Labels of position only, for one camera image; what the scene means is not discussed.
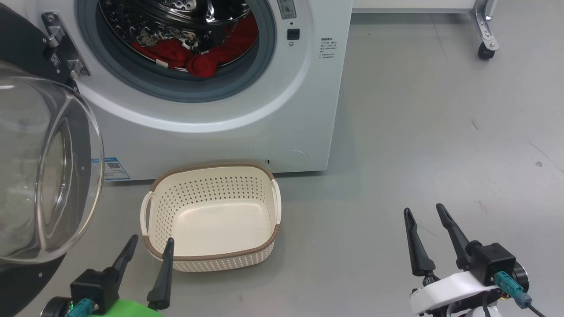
white robot part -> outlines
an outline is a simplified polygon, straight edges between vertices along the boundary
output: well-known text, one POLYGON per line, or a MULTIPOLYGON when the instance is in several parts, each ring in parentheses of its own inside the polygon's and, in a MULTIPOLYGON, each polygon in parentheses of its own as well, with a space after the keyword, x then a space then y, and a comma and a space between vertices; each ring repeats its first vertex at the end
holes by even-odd
MULTIPOLYGON (((488 306, 487 309, 491 317, 502 317, 496 306, 488 306)), ((474 308, 466 314, 466 317, 486 317, 486 312, 483 308, 474 308)))
POLYGON ((409 296, 409 304, 414 314, 423 314, 496 288, 482 285, 470 272, 460 272, 416 290, 409 296))

gray floor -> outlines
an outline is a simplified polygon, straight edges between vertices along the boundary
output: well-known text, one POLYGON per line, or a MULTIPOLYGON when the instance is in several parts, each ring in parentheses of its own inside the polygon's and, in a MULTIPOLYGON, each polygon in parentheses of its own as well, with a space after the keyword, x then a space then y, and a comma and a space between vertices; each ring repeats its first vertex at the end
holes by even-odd
MULTIPOLYGON (((560 312, 564 231, 564 16, 560 0, 500 1, 501 50, 477 59, 466 15, 352 19, 329 170, 279 179, 282 233, 264 263, 175 272, 165 316, 411 316, 402 210, 412 208, 439 276, 457 272, 434 205, 470 240, 500 242, 560 312)), ((109 185, 92 225, 21 316, 103 269, 130 235, 149 185, 109 185)), ((160 263, 138 245, 121 297, 144 302, 160 263)), ((513 301, 505 316, 533 316, 513 301)))

red cloth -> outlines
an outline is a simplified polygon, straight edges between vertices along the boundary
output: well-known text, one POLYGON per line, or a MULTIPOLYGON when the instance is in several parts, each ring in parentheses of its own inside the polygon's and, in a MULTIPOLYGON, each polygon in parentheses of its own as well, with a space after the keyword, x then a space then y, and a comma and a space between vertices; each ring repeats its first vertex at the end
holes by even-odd
POLYGON ((137 42, 131 45, 134 49, 149 58, 168 63, 169 68, 172 69, 176 67, 186 67, 186 62, 193 57, 192 52, 182 46, 182 42, 177 38, 162 39, 154 46, 143 47, 137 42))
POLYGON ((253 14, 239 20, 233 30, 228 30, 225 43, 209 52, 194 56, 186 69, 197 77, 213 77, 222 64, 229 63, 247 52, 258 37, 258 27, 253 14))
POLYGON ((162 39, 154 46, 143 47, 137 42, 131 45, 151 59, 168 63, 169 68, 186 67, 194 76, 213 77, 220 65, 239 58, 257 40, 258 27, 253 14, 249 13, 232 28, 226 28, 226 33, 227 39, 222 45, 196 56, 177 38, 162 39))

basket handle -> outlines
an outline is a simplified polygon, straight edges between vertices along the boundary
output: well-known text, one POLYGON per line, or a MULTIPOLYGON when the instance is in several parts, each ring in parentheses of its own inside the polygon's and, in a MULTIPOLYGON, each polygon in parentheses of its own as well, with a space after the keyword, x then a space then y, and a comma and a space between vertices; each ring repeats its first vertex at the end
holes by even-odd
POLYGON ((276 224, 280 224, 282 218, 282 198, 280 196, 280 187, 276 180, 272 180, 272 197, 274 197, 274 206, 276 208, 276 224))
POLYGON ((147 203, 149 202, 149 199, 153 196, 153 192, 149 191, 146 195, 145 198, 143 198, 143 202, 141 203, 141 233, 143 234, 143 236, 149 236, 149 229, 147 228, 147 203))

washing machine door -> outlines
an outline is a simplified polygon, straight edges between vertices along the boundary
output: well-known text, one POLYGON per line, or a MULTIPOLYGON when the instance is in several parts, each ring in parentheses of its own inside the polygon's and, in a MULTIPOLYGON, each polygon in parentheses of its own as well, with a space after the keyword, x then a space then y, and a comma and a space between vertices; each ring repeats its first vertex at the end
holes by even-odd
POLYGON ((86 230, 102 185, 102 139, 64 58, 0 4, 0 310, 12 316, 47 284, 86 230))

